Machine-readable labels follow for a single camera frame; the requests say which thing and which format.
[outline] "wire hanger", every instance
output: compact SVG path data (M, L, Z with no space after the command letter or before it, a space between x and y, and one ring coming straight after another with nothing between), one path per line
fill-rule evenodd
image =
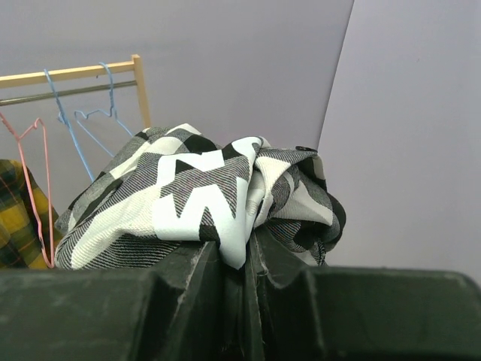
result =
M59 94L57 93L55 86L53 85L52 79L50 79L50 75L48 74L48 70L44 70L45 76L47 77L48 84L50 85L50 88L52 88L52 93L53 96L55 96L55 101L57 103L57 106L59 107L60 113L58 116L58 119L60 123L63 123L65 126L67 126L68 132L70 133L70 136L72 138L72 141L74 142L75 149L77 150L78 155L80 156L80 159L82 160L83 166L87 170L87 173L89 174L90 180L93 182L95 178L93 177L93 173L90 170L90 167L87 163L87 160L85 159L85 156L83 155L82 148L80 147L80 144L78 143L77 136L75 135L74 128L72 127L70 120L67 118L67 114L65 113L65 110L63 108L62 103L60 102Z
M129 131L129 129L126 127L125 124L123 124L120 120L119 120L119 117L117 115L117 109L116 109L116 105L115 105L115 100L114 100L114 97L113 97L113 88L114 88L114 83L113 83L113 76L112 76L112 72L110 71L109 67L107 64L103 63L103 62L100 62L99 65L103 66L105 68L105 71L107 72L108 74L108 77L109 77L109 81L110 81L110 89L109 89L109 96L110 96L110 110L107 112L103 109L97 109L95 111L91 111L89 113L84 113L82 111L74 111L74 118L75 120L77 121L77 124L81 127L81 129L84 130L84 132L90 137L92 138L109 156L113 157L113 153L110 152L81 122L81 119L79 119L79 116L81 116L84 120L88 120L89 117L92 115L92 114L96 114L96 113L101 113L103 115L105 115L106 117L113 117L115 119L115 121L127 132L127 134L129 134L129 136L133 136L133 134ZM53 85L53 81L52 79L50 78L50 75L49 75L49 72L47 69L44 70L44 73L45 73L45 76L47 77L47 81L50 85L50 88L52 89L52 93L55 97L55 100L56 100L56 103L59 107L59 116L58 116L58 120L60 121L60 123L64 124L65 126L67 126L67 129L68 131L70 132L70 135L71 135L71 138L72 138L72 141L74 142L74 146L75 146L75 149L77 150L77 153L79 154L80 156L80 159L82 160L82 163L83 163L83 166L85 167L85 169L87 170L87 173L89 174L89 177L90 177L90 180L93 182L94 181L94 176L93 176L93 173L88 165L88 162L86 161L86 158L85 156L83 155L83 151L82 151L82 148L80 147L80 144L77 140L77 136L75 135L75 131L73 129L73 127L71 126L71 123L70 123L70 120L67 118L67 114L65 112L65 109L63 108L62 106L62 103L60 102L60 98L59 98L59 94L57 93L56 89L55 89L55 86Z
M38 239L40 240L40 243L42 246L42 255L44 257L45 263L47 264L47 267L53 268L54 258L55 258L55 243L53 240L52 196L50 192L50 167L48 162L47 130L45 129L45 125L42 119L37 118L37 120L22 135L18 135L17 132L15 132L15 129L10 125L7 119L5 119L2 113L0 113L0 119L2 120L4 125L7 127L8 131L12 133L12 135L15 137L15 140L17 141L18 150L20 152L20 159L22 160L23 174L25 175L27 189L29 190L30 202L32 203L32 210L35 215L35 219L37 220L37 226L38 226L37 233L38 233ZM48 222L49 222L49 233L50 233L50 259L48 258L47 250L45 248L44 234L42 232L42 222L41 222L40 216L38 216L37 205L35 204L35 199L32 191L32 184L30 183L29 171L26 166L25 156L23 154L23 149L21 144L22 139L31 130L38 129L39 124L42 126L44 130L45 166L47 169Z
M88 120L89 117L92 114L96 114L96 113L102 113L103 115L105 115L106 117L109 117L109 118L111 118L113 116L115 121L127 132L127 134L129 134L131 137L134 136L129 131L129 129L126 127L126 125L119 120L119 117L117 115L117 108L116 108L116 105L115 105L115 100L113 98L113 76L112 76L112 72L108 68L107 64L105 64L103 62L100 62L99 65L102 65L105 68L105 71L107 72L108 78L109 78L109 81L110 81L110 89L109 89L110 110L107 112L107 111L104 111L103 109L97 109L95 111L91 111L91 112L86 113L86 114L82 111L74 111L74 117L75 117L75 120L77 121L77 124L85 131L85 133L90 135L90 137L98 145L100 145L102 147L102 149L104 149L111 157L113 157L113 154L92 133L90 133L89 130L81 123L80 119L78 119L78 116L80 115L84 120Z

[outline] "patterned cloth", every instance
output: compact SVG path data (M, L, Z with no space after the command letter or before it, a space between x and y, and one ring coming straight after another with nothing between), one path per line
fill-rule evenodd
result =
M250 233L266 223L287 249L320 265L344 219L315 150L276 149L261 137L219 147L188 124L149 128L59 218L66 236L56 264L148 267L181 241L215 241L239 269Z
M42 234L50 252L48 199L29 171L30 183L42 222ZM53 210L54 221L58 215ZM54 231L55 245L62 239ZM38 224L32 210L22 163L0 159L0 268L47 268L38 239Z

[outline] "metal rod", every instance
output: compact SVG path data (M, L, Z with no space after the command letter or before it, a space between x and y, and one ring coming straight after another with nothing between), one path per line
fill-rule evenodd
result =
M123 81L121 83L114 83L113 87L125 88L127 86L136 86L136 85L137 85L137 81L130 80L130 81ZM73 96L75 94L99 92L101 90L109 90L109 89L110 89L110 84L105 84L105 85L88 86L85 88L78 88L78 89L71 89L71 90L62 90L57 93L59 94L59 96ZM0 99L0 107L4 107L6 105L36 102L38 100L51 99L51 98L55 98L53 93L43 93L43 94L36 94L34 96L22 96L18 98Z

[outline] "pink hanger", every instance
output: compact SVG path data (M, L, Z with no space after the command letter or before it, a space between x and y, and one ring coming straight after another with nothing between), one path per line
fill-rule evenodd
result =
M7 127L8 131L12 133L17 140L17 145L18 145L18 150L20 152L20 158L22 160L22 167L23 167L23 174L25 175L25 180L27 183L27 188L29 189L29 195L30 195L30 202L32 203L32 209L33 213L35 215L35 218L37 220L38 224L38 239L40 239L41 245L42 245L42 254L44 256L45 263L47 264L47 267L53 268L54 267L54 256L55 256L55 249L54 249L54 242L53 242L53 217L52 217L52 198L50 196L50 169L48 165L48 146L47 146L47 130L45 129L44 122L42 119L37 118L37 120L21 135L19 136L14 128L10 125L10 123L5 119L2 113L0 113L0 119L2 119L2 122L5 124ZM33 129L38 128L38 124L41 124L43 129L44 129L44 149L45 149L45 165L47 167L47 192L48 192L48 221L49 221L49 232L50 232L50 259L48 259L47 251L45 249L45 242L44 242L44 235L42 234L42 223L40 221L40 217L38 216L37 212L37 206L35 204L33 192L32 192L32 185L30 184L30 177L29 177L29 172L27 170L27 166L25 163L25 157L23 155L23 149L20 141L27 135L28 132L30 132Z

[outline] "blue hanger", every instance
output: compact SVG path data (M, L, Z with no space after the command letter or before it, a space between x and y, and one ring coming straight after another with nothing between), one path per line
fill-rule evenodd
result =
M72 125L70 123L70 120L67 118L67 114L65 113L65 110L62 106L62 103L60 102L59 94L57 93L52 79L50 79L50 75L48 74L48 70L44 69L45 76L47 77L48 84L50 85L50 88L52 89L53 96L55 96L55 100L57 103L57 106L59 107L59 122L67 126L68 131L70 132L70 136L72 137L72 141L74 141L75 149L77 149L77 153L80 156L80 159L82 160L83 166L87 170L87 173L89 174L90 180L93 182L95 178L93 177L92 171L90 170L89 165L87 164L87 161L85 159L85 156L83 155L82 148L80 147L80 144L78 143L77 137L75 136L74 129L72 128Z
M109 117L109 118L111 118L113 116L115 121L127 132L127 134L129 134L131 137L134 136L129 131L129 129L125 126L125 124L123 124L119 120L119 117L117 116L117 108L116 108L116 105L115 105L115 100L113 98L113 76L112 76L112 72L108 68L107 64L105 64L103 62L100 62L99 64L102 65L105 68L105 71L107 72L108 78L109 78L109 81L110 81L110 89L109 89L110 111L106 112L102 109L97 109L96 111L91 111L87 114L85 114L82 111L74 111L74 117L75 117L75 120L77 121L77 124L85 131L85 133L87 133L90 136L90 138L92 138L98 145L100 145L102 147L102 149L105 150L108 153L109 156L113 157L113 154L91 132L89 132L89 130L81 123L80 119L78 119L78 116L81 115L85 120L87 120L87 119L89 119L89 117L92 114L95 114L95 113L102 113L103 115L105 115L106 117Z
M78 116L82 116L84 120L88 120L89 117L92 115L92 114L95 114L95 113L102 113L103 115L105 115L106 117L109 117L111 118L112 116L114 117L115 121L132 137L133 134L129 131L129 129L119 120L119 117L117 116L117 109L116 109L116 105L115 105L115 100L113 98L113 76L112 76L112 72L110 71L110 69L108 68L108 65L107 64L104 64L103 62L100 62L99 63L100 65L102 65L104 68L105 68L105 71L107 72L108 74L108 77L109 77L109 80L110 80L110 89L109 89L109 95L110 95L110 111L109 112L106 112L102 109L97 109L95 111L91 111L89 113L84 113L82 111L74 111L74 117L75 117L75 120L77 121L77 124L84 130L84 132L90 136L90 138L92 138L103 150L105 150L105 152L113 157L113 154L112 152L110 152L81 122L81 119L78 118ZM83 152L82 152L82 149L78 143L78 140L77 140L77 137L75 136L75 132L74 132L74 129L72 128L71 126L71 123L70 123L70 120L68 120L67 118L67 115L65 113L65 110L63 109L63 106L62 106L62 103L60 102L60 99L59 99L59 95L57 93L57 91L55 90L55 87L53 85L53 82L52 82L52 79L50 78L50 75L48 74L48 70L45 69L44 70L45 72L45 75L47 76L47 80L48 80L48 83L50 85L50 88L52 89L52 92L55 96L55 99L56 99L56 103L57 105L59 106L59 116L58 116L58 119L60 121L60 123L64 124L67 126L67 129L68 131L70 132L70 135L71 135L71 138L72 138L72 141L74 142L74 145L75 145L75 148L77 149L77 153L79 154L80 156L80 159L82 159L82 163L83 163L83 166L85 167L85 169L87 170L87 173L89 174L90 176L90 179L91 181L93 182L94 181L94 177L93 177L93 174L92 174L92 171L90 170L90 167L85 159L85 156L83 155Z

